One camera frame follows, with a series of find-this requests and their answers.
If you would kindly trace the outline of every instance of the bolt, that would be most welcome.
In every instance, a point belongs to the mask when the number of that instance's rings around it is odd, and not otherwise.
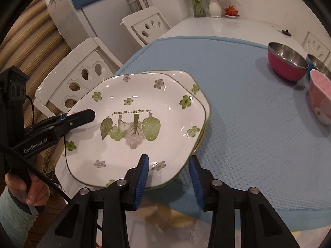
[[[221,180],[215,179],[211,182],[214,186],[221,186],[223,183]]]
[[[89,189],[84,187],[79,191],[79,193],[84,196],[89,193]]]
[[[256,187],[251,187],[249,189],[249,191],[252,193],[252,194],[258,194],[260,191],[256,188]]]
[[[117,180],[116,184],[119,185],[119,186],[123,186],[123,185],[126,185],[127,181],[125,179],[120,179],[120,180]]]

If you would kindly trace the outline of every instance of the black cable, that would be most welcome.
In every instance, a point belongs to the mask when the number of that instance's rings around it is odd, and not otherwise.
[[[64,198],[67,202],[71,201],[71,198],[67,194],[65,194],[57,185],[55,185],[49,178],[44,176],[41,172],[37,171],[33,166],[27,163],[24,157],[15,151],[13,148],[3,145],[0,143],[0,152],[4,153],[6,156],[14,158],[17,162],[23,164],[32,174],[36,175],[40,180],[42,180],[46,185],[50,188],[54,189],[62,198]],[[97,228],[102,232],[102,227],[97,224]]]
[[[25,97],[27,97],[28,98],[28,100],[30,101],[30,103],[31,103],[31,107],[32,107],[32,125],[34,124],[34,103],[33,103],[33,101],[32,101],[32,99],[31,99],[31,97],[30,96],[28,96],[28,95],[25,95]]]

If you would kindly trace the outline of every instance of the pink bowl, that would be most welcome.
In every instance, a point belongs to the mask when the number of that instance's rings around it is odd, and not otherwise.
[[[309,104],[323,125],[331,124],[331,81],[317,70],[310,71]]]
[[[289,46],[280,43],[269,43],[268,60],[277,74],[290,81],[302,79],[308,69],[304,57]]]

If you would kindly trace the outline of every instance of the white ceramic plate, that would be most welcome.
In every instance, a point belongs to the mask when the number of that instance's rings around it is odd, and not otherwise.
[[[146,72],[141,72],[140,74],[145,74],[145,73],[160,73],[171,76],[202,103],[206,111],[206,120],[207,121],[209,120],[210,106],[207,101],[207,98],[189,73],[184,71],[165,70],[165,71],[146,71]]]
[[[91,108],[95,120],[65,137],[70,173],[91,186],[124,178],[141,154],[150,162],[146,188],[183,168],[206,121],[203,105],[165,74],[116,76],[87,93],[68,112]]]
[[[229,16],[229,15],[225,15],[224,16],[228,17],[228,18],[240,18],[240,16]]]

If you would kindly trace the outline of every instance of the blue bowl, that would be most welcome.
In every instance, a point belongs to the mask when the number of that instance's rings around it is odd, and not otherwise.
[[[324,74],[328,79],[331,80],[331,71],[328,69],[328,67],[318,58],[315,56],[308,54],[307,55],[307,63],[308,63],[308,70],[307,70],[307,77],[310,80],[310,71],[312,69],[320,71],[322,74]]]

